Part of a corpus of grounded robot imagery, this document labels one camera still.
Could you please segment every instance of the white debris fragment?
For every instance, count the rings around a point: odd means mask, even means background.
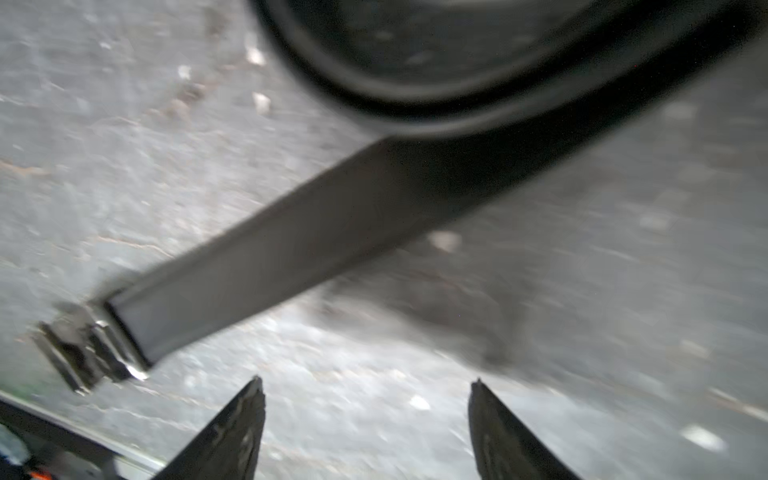
[[[698,112],[698,105],[686,101],[673,101],[664,107],[664,116],[673,120],[692,120]]]
[[[661,212],[647,212],[640,217],[640,226],[656,232],[666,232],[672,224],[673,217]]]
[[[722,438],[705,429],[701,425],[688,425],[684,429],[680,430],[680,434],[684,439],[693,442],[700,446],[702,449],[706,449],[711,452],[722,452],[728,446]]]
[[[691,342],[690,340],[683,340],[680,342],[680,350],[689,355],[697,356],[700,359],[706,359],[710,356],[710,350],[708,348],[705,348],[698,343]]]
[[[724,403],[728,408],[736,410],[737,412],[742,412],[745,415],[749,415],[763,422],[768,422],[768,412],[766,410],[755,405],[744,403],[736,397],[725,393],[723,390],[710,388],[710,393],[717,398],[719,403]]]
[[[266,64],[264,53],[257,47],[256,36],[252,32],[245,35],[245,58],[252,65],[263,66]]]
[[[454,253],[462,245],[462,236],[455,232],[434,231],[427,238],[435,248],[448,253]]]
[[[179,78],[182,80],[190,80],[192,78],[192,67],[189,65],[179,65]]]
[[[128,373],[131,374],[132,377],[134,377],[136,380],[144,381],[149,378],[149,375],[142,371],[137,369],[136,367],[132,365],[126,365],[125,368],[128,370]]]
[[[253,93],[253,104],[256,105],[256,113],[266,115],[270,113],[272,101],[265,94]]]
[[[422,397],[422,396],[418,396],[418,395],[414,395],[414,396],[411,398],[411,401],[410,401],[410,402],[408,402],[408,404],[409,404],[411,407],[413,407],[414,409],[417,409],[417,410],[421,410],[421,411],[423,411],[423,412],[424,412],[424,411],[426,411],[426,410],[429,410],[429,409],[431,409],[431,407],[429,406],[429,402],[427,402],[427,401],[424,399],[424,397]]]

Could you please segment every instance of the metal bar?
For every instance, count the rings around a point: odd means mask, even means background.
[[[544,133],[552,131],[539,124],[455,141],[381,141],[111,297],[108,308],[155,364],[504,190],[573,146]]]
[[[122,474],[129,467],[134,473],[133,478],[150,478],[164,467],[160,460],[4,392],[0,392],[0,421],[93,463],[102,470],[105,478],[123,478]]]

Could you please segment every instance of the orange object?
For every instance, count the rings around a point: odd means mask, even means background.
[[[37,480],[53,480],[51,474],[46,472],[29,472],[29,476]]]

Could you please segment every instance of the metal frame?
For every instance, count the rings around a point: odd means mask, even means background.
[[[106,480],[145,480],[164,464],[29,402],[0,392],[0,422],[72,452],[99,468]]]

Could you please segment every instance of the debris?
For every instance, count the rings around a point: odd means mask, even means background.
[[[686,440],[695,443],[702,449],[711,452],[722,452],[727,448],[725,441],[701,425],[688,425],[680,430],[680,434]]]
[[[190,80],[192,78],[191,72],[192,67],[189,65],[179,65],[179,78],[182,80]]]
[[[0,159],[0,169],[11,171],[14,174],[20,175],[22,177],[27,177],[28,175],[48,175],[49,173],[48,170],[45,170],[44,168],[19,167],[18,165],[14,165],[2,159]]]
[[[650,211],[640,217],[640,226],[647,230],[663,233],[669,230],[673,219],[670,214]]]
[[[431,407],[429,406],[429,402],[427,402],[427,401],[424,399],[424,397],[422,397],[422,396],[418,396],[418,395],[414,395],[414,396],[411,398],[411,401],[410,401],[410,402],[408,402],[408,404],[409,404],[411,407],[413,407],[414,409],[417,409],[417,410],[421,410],[421,411],[423,411],[423,412],[424,412],[424,411],[426,411],[426,410],[429,410],[429,409],[431,409]]]
[[[266,58],[264,53],[259,50],[256,43],[256,35],[252,32],[248,32],[245,35],[245,58],[248,63],[253,65],[264,66],[266,64]]]
[[[434,231],[427,238],[435,248],[448,253],[454,253],[462,245],[462,236],[455,232]]]
[[[739,399],[728,395],[719,389],[710,389],[710,393],[715,397],[715,401],[722,406],[735,412],[740,412],[744,415],[749,415],[755,419],[762,420],[763,422],[768,422],[768,411],[761,409],[758,406],[741,402]]]
[[[664,116],[673,120],[693,120],[698,112],[698,105],[686,101],[673,101],[664,107]]]
[[[706,359],[710,356],[710,350],[698,343],[691,342],[690,340],[683,340],[680,342],[680,350],[688,355],[697,356],[700,359]]]
[[[253,104],[256,105],[256,113],[266,115],[270,113],[272,101],[265,94],[253,93]]]

